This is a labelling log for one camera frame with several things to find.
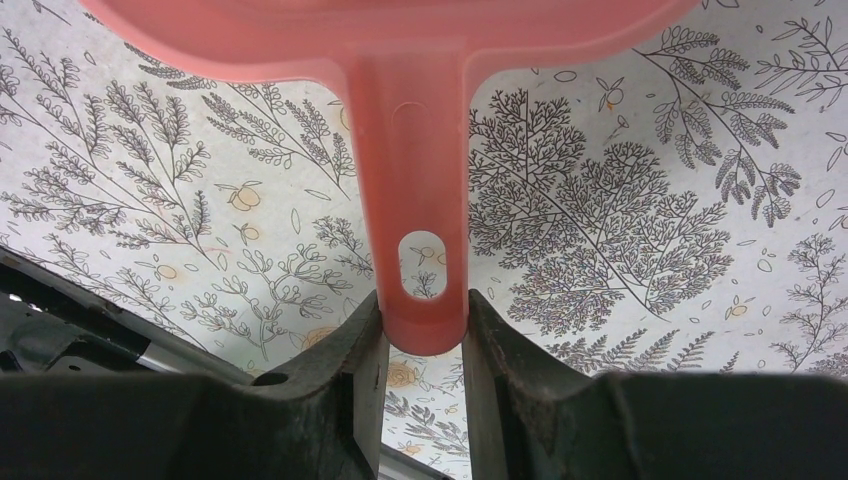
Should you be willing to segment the pink plastic dustpan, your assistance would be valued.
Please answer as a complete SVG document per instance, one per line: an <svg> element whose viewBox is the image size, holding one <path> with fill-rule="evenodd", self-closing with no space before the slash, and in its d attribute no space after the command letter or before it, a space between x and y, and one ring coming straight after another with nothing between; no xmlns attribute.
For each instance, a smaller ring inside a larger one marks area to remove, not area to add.
<svg viewBox="0 0 848 480"><path fill-rule="evenodd" d="M503 70L614 55L690 1L89 1L145 53L217 81L312 80L345 105L392 345L438 355L468 324L468 107Z"/></svg>

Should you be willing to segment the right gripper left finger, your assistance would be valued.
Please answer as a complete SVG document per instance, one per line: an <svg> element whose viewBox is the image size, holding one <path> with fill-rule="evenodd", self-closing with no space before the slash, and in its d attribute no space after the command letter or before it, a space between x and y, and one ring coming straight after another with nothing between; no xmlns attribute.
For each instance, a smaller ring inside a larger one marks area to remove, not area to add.
<svg viewBox="0 0 848 480"><path fill-rule="evenodd" d="M5 479L374 479L388 343L375 294L248 385L196 374L25 373L1 353Z"/></svg>

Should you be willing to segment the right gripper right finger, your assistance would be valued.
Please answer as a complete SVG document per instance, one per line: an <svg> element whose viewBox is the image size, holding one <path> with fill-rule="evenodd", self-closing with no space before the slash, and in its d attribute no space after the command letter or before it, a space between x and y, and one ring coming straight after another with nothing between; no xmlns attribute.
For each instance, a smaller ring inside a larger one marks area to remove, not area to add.
<svg viewBox="0 0 848 480"><path fill-rule="evenodd" d="M478 291L462 343L476 479L843 479L847 384L827 376L584 375Z"/></svg>

